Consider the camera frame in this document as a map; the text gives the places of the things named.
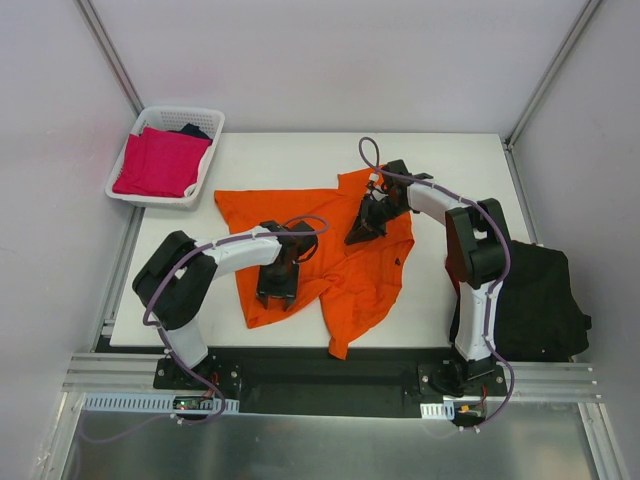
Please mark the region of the orange t shirt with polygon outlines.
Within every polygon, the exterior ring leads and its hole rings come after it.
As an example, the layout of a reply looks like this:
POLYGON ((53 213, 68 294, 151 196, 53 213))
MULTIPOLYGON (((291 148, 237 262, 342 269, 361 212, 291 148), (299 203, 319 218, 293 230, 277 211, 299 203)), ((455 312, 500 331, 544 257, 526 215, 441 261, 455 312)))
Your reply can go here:
POLYGON ((346 245, 372 170, 343 173, 335 189, 218 190, 214 200, 231 233, 261 222, 278 223, 303 214, 329 224, 318 249, 300 268, 294 306, 264 307, 256 297, 258 270, 241 270, 236 284, 245 322, 250 328, 280 322, 312 301, 321 304, 330 335, 330 355, 344 360, 351 342, 377 326, 395 304, 402 288, 403 267, 414 245, 408 214, 392 220, 387 234, 371 242, 346 245))

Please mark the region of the pink t shirt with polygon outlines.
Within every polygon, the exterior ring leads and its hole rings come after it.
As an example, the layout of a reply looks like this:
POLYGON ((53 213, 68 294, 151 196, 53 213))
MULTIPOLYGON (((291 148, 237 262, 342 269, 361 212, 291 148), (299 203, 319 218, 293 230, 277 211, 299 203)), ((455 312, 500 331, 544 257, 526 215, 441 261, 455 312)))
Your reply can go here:
POLYGON ((192 194, 202 158, 212 145, 206 140, 145 127, 130 134, 121 173, 112 191, 123 195, 183 198, 192 194))

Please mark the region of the black t shirt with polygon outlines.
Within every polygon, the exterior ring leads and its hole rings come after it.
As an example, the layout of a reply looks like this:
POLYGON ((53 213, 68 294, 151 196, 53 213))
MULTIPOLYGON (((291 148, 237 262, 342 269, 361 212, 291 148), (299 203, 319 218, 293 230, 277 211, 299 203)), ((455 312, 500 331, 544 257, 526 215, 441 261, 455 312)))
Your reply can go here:
POLYGON ((510 253, 496 309, 497 352, 522 362, 564 362, 583 353, 592 320, 573 297, 566 255, 515 240, 510 253))

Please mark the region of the white plastic basket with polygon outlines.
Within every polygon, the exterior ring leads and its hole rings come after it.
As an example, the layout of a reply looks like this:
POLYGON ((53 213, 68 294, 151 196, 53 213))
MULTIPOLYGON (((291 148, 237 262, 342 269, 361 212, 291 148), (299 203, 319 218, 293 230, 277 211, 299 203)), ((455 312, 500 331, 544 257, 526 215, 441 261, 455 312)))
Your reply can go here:
POLYGON ((140 207, 192 208, 224 123, 225 115, 218 110, 145 108, 116 159, 105 194, 140 207))

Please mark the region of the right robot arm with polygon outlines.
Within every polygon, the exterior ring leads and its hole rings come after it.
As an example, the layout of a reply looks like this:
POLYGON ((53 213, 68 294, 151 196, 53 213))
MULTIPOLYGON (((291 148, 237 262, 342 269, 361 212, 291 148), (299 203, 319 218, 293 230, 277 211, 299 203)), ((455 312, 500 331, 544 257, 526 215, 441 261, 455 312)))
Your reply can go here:
POLYGON ((452 358, 429 376, 431 387, 453 397, 481 388, 496 366, 494 340, 498 297, 511 268, 510 237, 501 204, 473 201, 412 174, 403 160, 375 169, 347 245, 387 234, 387 223, 412 211, 438 221, 446 231, 446 266, 459 287, 452 358))

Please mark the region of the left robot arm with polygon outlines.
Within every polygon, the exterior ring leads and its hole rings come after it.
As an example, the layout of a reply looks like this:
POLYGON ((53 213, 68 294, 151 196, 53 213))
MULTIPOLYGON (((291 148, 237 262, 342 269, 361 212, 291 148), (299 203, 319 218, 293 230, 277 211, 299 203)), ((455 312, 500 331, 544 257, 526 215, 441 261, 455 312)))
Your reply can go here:
POLYGON ((156 330, 187 387, 218 391, 212 357, 197 325, 211 284, 256 267, 259 304, 267 307, 275 299, 289 310, 299 297, 300 264, 315 254, 318 236, 325 231, 295 217, 284 224, 265 221, 218 240, 198 242, 181 230, 163 240, 132 289, 144 307, 142 323, 156 330))

